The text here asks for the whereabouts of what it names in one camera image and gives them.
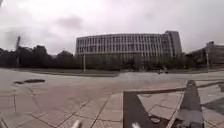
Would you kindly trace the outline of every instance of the sky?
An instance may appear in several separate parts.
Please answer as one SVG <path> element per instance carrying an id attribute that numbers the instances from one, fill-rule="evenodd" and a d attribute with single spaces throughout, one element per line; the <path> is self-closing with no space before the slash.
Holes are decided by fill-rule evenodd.
<path id="1" fill-rule="evenodd" d="M 3 0 L 0 47 L 44 45 L 75 53 L 76 38 L 178 31 L 184 52 L 224 44 L 223 0 Z"/>

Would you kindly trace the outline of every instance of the tree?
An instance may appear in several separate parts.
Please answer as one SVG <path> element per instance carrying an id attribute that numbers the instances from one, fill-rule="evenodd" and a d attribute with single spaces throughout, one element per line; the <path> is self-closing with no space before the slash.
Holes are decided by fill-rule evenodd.
<path id="1" fill-rule="evenodd" d="M 75 65 L 74 56 L 68 51 L 62 51 L 57 55 L 56 63 L 59 68 L 73 68 Z"/>

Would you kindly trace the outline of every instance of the light pole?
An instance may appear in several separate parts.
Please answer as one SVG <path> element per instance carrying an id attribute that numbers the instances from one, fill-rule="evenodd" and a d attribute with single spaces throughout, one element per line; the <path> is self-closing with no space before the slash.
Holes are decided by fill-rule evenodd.
<path id="1" fill-rule="evenodd" d="M 17 54 L 17 58 L 16 58 L 16 66 L 17 66 L 17 68 L 19 68 L 20 66 L 20 58 L 19 58 L 19 46 L 20 46 L 20 41 L 21 41 L 21 37 L 19 36 L 18 38 L 17 38 L 17 42 L 16 42 L 16 54 Z"/>
<path id="2" fill-rule="evenodd" d="M 207 60 L 207 71 L 209 71 L 210 64 L 209 64 L 209 48 L 208 48 L 208 46 L 206 48 L 206 60 Z"/>
<path id="3" fill-rule="evenodd" d="M 84 54 L 83 54 L 83 71 L 86 71 L 86 54 L 85 54 L 85 48 L 84 48 Z"/>

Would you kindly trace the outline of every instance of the building facade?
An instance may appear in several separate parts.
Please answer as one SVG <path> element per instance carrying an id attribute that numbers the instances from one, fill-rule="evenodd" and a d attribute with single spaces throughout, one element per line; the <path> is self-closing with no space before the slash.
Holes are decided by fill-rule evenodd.
<path id="1" fill-rule="evenodd" d="M 192 67 L 224 67 L 224 45 L 211 41 L 204 48 L 188 53 L 186 58 Z"/>
<path id="2" fill-rule="evenodd" d="M 105 61 L 164 62 L 182 53 L 179 33 L 110 34 L 77 38 L 76 55 Z"/>

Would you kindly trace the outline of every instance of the stone pavement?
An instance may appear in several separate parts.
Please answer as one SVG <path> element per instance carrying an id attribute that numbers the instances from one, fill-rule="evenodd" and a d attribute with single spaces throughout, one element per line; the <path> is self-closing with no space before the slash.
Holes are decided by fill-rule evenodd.
<path id="1" fill-rule="evenodd" d="M 197 81 L 196 83 L 200 87 L 211 82 L 214 83 L 214 81 Z M 135 91 L 149 91 L 150 88 L 135 89 Z M 74 94 L 76 89 L 70 86 L 25 86 L 1 91 L 2 125 L 7 125 L 8 128 L 70 128 L 76 120 L 81 120 L 83 128 L 123 127 L 124 107 L 127 107 L 124 106 L 124 93 L 102 94 L 90 98 L 91 95 L 81 91 L 80 94 Z M 223 128 L 224 93 L 220 91 L 217 84 L 199 88 L 198 92 L 205 128 Z M 183 94 L 183 90 L 177 90 L 136 96 L 140 99 L 140 104 L 147 112 L 147 116 L 159 117 L 163 121 L 160 128 L 165 128 L 169 127 L 171 120 L 176 118 L 175 113 L 179 111 Z"/>
<path id="2" fill-rule="evenodd" d="M 187 80 L 196 79 L 205 127 L 223 128 L 224 93 L 217 83 L 223 74 L 125 73 L 113 78 L 83 78 L 0 69 L 0 119 L 8 128 L 69 128 L 77 119 L 83 121 L 83 128 L 124 127 L 123 92 L 135 91 L 141 92 L 136 96 L 139 108 L 146 111 L 142 112 L 150 119 L 159 117 L 161 127 L 171 127 Z M 14 84 L 34 78 L 46 82 Z"/>

